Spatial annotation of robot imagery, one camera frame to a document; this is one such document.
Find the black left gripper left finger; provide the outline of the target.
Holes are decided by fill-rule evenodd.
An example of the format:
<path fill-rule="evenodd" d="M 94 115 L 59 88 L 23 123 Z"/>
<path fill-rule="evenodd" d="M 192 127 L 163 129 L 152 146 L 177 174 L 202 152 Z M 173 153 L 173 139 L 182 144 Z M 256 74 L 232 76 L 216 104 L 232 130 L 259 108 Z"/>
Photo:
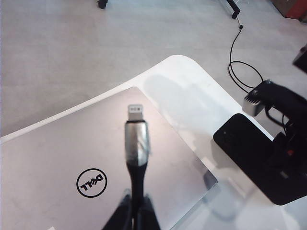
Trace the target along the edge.
<path fill-rule="evenodd" d="M 103 230 L 131 230 L 132 229 L 132 204 L 131 190 L 125 189 L 123 197 L 116 210 L 107 221 Z"/>

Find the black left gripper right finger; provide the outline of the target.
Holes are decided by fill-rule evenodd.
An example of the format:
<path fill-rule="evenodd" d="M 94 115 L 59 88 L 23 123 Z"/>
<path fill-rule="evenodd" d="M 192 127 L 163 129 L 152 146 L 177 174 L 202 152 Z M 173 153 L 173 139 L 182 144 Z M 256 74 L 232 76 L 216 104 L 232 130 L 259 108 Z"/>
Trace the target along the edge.
<path fill-rule="evenodd" d="M 149 195 L 145 195 L 142 204 L 137 209 L 135 218 L 136 230 L 160 230 L 160 224 L 155 214 Z"/>

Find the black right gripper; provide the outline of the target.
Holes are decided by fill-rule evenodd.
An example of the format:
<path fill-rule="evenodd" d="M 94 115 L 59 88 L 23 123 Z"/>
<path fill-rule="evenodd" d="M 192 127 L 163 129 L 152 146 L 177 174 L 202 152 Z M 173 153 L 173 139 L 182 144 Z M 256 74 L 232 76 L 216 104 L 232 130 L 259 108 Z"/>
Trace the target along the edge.
<path fill-rule="evenodd" d="M 292 169 L 307 177 L 307 100 L 296 92 L 266 80 L 254 89 L 254 102 L 266 117 L 283 128 L 274 138 L 277 152 L 271 165 Z"/>

